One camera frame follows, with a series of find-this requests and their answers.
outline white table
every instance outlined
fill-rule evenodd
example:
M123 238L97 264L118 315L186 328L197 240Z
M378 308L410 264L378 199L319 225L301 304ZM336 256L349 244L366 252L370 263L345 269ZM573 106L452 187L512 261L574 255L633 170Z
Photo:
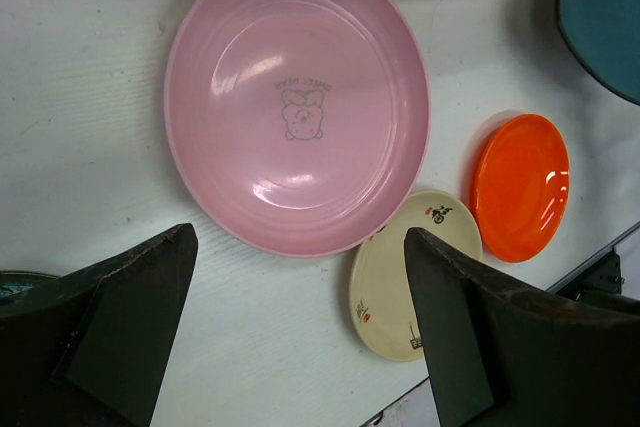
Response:
M165 140L162 81L194 0L0 0L1 268L65 274L179 222L197 268L154 427L358 426L426 375L378 358L346 309L351 254L257 252L206 218ZM554 0L395 0L430 73L416 189L465 196L482 138L548 116L572 163L568 210L538 257L487 262L547 287L640 219L640 109L597 85L554 27Z

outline white wooden surface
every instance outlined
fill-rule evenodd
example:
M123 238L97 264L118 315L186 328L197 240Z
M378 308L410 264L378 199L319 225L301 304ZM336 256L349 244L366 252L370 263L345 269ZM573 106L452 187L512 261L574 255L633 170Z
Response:
M65 274L178 222L200 252L153 426L358 426L425 378L376 357L345 311L351 254L256 252L189 198L161 89L194 0L0 0L0 268ZM592 81L553 0L396 0L430 72L432 131L416 189L466 195L483 137L516 112L565 136L572 186L549 247L488 262L540 287L640 219L640 109Z

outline pink plate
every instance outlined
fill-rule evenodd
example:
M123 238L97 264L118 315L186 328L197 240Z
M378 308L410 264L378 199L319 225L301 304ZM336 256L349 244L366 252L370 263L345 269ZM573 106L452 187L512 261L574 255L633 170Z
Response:
M165 79L178 170L212 219L292 257L384 225L420 170L429 96L390 0L198 0Z

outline pink plate rim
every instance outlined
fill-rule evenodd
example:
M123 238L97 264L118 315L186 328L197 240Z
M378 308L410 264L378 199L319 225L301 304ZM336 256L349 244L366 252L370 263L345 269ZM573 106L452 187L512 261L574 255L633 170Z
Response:
M277 251L277 250L270 249L270 248L267 248L265 246L259 245L259 244L255 243L255 242L251 241L250 239L246 238L245 236L241 235L236 230L229 228L223 220L221 220L220 218L218 218L218 216L216 216L212 212L210 212L210 210L207 208L206 204L201 201L201 199L199 198L199 196L198 196L198 194L196 192L196 189L193 188L193 186L191 185L191 182L188 180L188 177L185 175L184 169L183 169L183 167L181 165L181 162L179 160L179 157L178 157L178 154L177 154L177 148L176 148L176 145L175 145L175 142L174 142L174 138L173 138L173 136L171 134L171 125L170 125L170 120L169 120L170 116L169 116L169 112L168 112L169 111L169 79L171 77L171 72L172 72L172 69L173 69L173 64L174 64L174 61L175 61L176 52L178 51L178 48L179 48L179 45L181 43L182 37L184 35L184 32L187 29L189 21L191 20L191 18L194 16L194 14L196 13L196 11L199 9L200 5L204 1L205 0L196 0L194 2L194 4L192 5L192 7L189 9L189 12L185 16L185 18L180 23L180 27L178 28L178 32L176 33L176 36L175 36L175 38L173 40L173 44L171 46L171 50L169 52L169 60L167 61L167 69L165 71L165 76L164 76L164 95L163 95L164 108L163 108L163 113L164 113L164 117L165 117L165 127L166 127L166 133L167 133L167 137L168 137L168 141L169 141L169 148L171 150L171 155L172 155L172 157L174 159L176 168L178 169L178 173L180 174L180 177L181 177L182 181L186 185L187 190L189 191L189 193L191 194L193 199L196 201L198 206L207 214L207 216L210 219L212 219L216 224L218 224L218 226L222 227L222 229L224 229L227 233L231 234L236 239L238 239L238 240L242 241L243 243L249 245L250 247L253 247L254 249L257 249L257 250L262 251L262 252L266 252L266 253L273 254L273 255L278 255L278 256L281 256L281 257L289 257L289 258L297 258L297 259L313 259L313 258L327 257L327 256L343 253L343 252L346 252L346 251L348 251L348 250L360 245L363 241L365 241L367 238L369 238L371 236L371 234L377 232L382 227L384 227L389 222L389 220L397 213L397 211L400 209L402 204L406 201L407 197L411 193L411 190L414 188L416 180L417 180L417 178L420 175L420 172L422 170L422 166L424 164L424 159L425 159L426 152L427 152L427 146L429 145L429 139L431 137L431 89L429 87L427 69L426 69L425 62L424 62L424 56L422 55L422 51L420 50L420 44L418 43L418 41L417 41L417 39L415 37L415 34L413 33L413 30L411 29L409 23L407 22L407 19L402 14L402 12L400 11L400 9L398 8L398 6L396 5L396 3L393 0L384 0L391 7L391 9L396 13L396 15L398 16L398 19L402 22L402 24L406 28L406 34L408 34L409 38L411 39L411 42L415 47L415 52L418 55L418 58L420 59L420 66L421 66L421 69L422 69L422 76L425 79L425 88L426 88L426 95L427 95L426 108L428 109L427 118L429 119L429 122L427 123L427 129L426 129L427 131L426 131L426 135L425 135L425 143L424 143L424 147L422 149L422 154L421 154L421 160L420 160L420 166L421 167L416 169L415 175L413 177L413 181L411 182L411 184L410 184L409 188L407 189L407 191L402 195L401 198L398 199L398 203L397 203L396 207L393 209L393 211L391 212L391 214L386 219L384 219L384 221L380 225L378 225L371 233L369 233L368 235L362 237L359 240L351 242L350 244L348 244L348 245L346 245L344 247L333 249L333 250L330 250L330 251L327 251L327 252L316 252L316 253L311 253L311 254L291 254L291 253L288 253L288 252L281 252L281 251Z

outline bear logo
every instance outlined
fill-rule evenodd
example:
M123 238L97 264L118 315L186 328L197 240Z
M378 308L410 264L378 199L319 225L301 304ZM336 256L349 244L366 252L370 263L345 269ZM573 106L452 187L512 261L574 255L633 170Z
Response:
M322 138L322 102L321 90L282 91L282 117L287 123L287 140L311 140Z

